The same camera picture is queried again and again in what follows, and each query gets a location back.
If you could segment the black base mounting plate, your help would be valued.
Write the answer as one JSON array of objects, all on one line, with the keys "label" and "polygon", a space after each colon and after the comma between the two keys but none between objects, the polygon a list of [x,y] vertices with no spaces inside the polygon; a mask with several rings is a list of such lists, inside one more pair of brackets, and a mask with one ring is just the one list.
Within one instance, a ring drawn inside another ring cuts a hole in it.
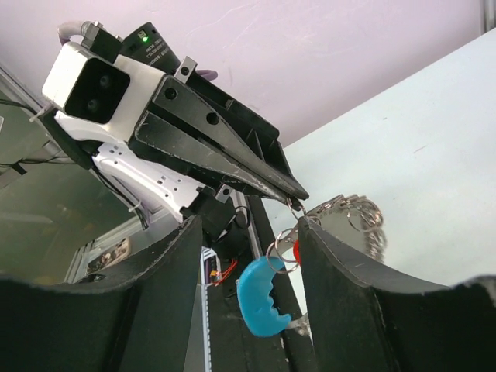
[{"label": "black base mounting plate", "polygon": [[240,222],[226,278],[205,289],[209,371],[315,371],[317,364],[284,260],[258,198],[232,197]]}]

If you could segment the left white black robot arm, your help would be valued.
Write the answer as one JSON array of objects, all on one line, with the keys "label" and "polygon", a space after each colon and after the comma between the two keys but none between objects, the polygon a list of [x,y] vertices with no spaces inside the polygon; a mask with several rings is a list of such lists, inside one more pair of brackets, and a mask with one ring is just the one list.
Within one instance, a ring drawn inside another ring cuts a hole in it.
[{"label": "left white black robot arm", "polygon": [[73,21],[57,35],[39,119],[143,222],[158,209],[177,221],[197,215],[213,243],[236,216],[234,191],[301,210],[308,192],[278,130],[218,88],[215,71],[179,58],[153,24],[122,38],[99,22]]}]

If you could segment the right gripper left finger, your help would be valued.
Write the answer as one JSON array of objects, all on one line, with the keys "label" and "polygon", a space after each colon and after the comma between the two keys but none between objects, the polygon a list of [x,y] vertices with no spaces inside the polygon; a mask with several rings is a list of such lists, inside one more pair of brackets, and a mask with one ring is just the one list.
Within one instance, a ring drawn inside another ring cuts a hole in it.
[{"label": "right gripper left finger", "polygon": [[180,371],[202,250],[202,221],[76,284],[1,277],[3,371]]}]

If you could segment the red key tag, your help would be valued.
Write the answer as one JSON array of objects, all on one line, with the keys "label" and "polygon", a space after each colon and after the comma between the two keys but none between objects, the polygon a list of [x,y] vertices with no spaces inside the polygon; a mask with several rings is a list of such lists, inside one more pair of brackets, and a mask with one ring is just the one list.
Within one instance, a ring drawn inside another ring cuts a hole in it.
[{"label": "red key tag", "polygon": [[294,262],[298,265],[301,264],[301,258],[300,258],[300,253],[299,253],[299,241],[295,240],[293,247],[292,247],[292,254],[294,257]]}]

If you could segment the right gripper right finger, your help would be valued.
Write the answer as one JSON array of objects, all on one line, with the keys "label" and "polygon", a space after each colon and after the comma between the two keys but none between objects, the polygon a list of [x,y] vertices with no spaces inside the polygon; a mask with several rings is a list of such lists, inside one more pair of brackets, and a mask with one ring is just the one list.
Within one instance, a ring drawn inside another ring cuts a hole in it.
[{"label": "right gripper right finger", "polygon": [[399,272],[298,222],[321,371],[493,371],[495,279],[443,286]]}]

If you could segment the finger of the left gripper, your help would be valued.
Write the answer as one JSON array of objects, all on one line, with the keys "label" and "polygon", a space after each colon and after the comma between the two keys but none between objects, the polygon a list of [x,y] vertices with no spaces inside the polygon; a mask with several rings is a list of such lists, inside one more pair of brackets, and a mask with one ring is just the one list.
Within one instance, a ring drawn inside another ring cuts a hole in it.
[{"label": "finger of the left gripper", "polygon": [[295,186],[267,165],[249,169],[204,140],[147,112],[133,131],[133,152],[210,188],[226,184],[245,195],[285,203],[295,196]]},{"label": "finger of the left gripper", "polygon": [[212,103],[239,135],[240,148],[236,153],[241,164],[253,171],[257,164],[269,166],[294,185],[294,197],[290,200],[308,198],[308,192],[291,173],[273,126],[207,81],[191,82],[190,86]]}]

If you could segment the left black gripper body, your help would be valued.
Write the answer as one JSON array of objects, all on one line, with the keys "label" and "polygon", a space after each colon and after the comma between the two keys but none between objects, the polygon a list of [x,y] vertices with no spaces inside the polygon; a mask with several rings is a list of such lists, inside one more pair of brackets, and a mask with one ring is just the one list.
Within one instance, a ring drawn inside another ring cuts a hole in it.
[{"label": "left black gripper body", "polygon": [[240,189],[240,137],[221,112],[196,92],[191,82],[205,82],[193,60],[176,57],[146,64],[119,56],[116,66],[143,83],[155,78],[147,107],[130,137],[136,155],[187,175],[210,188]]}]

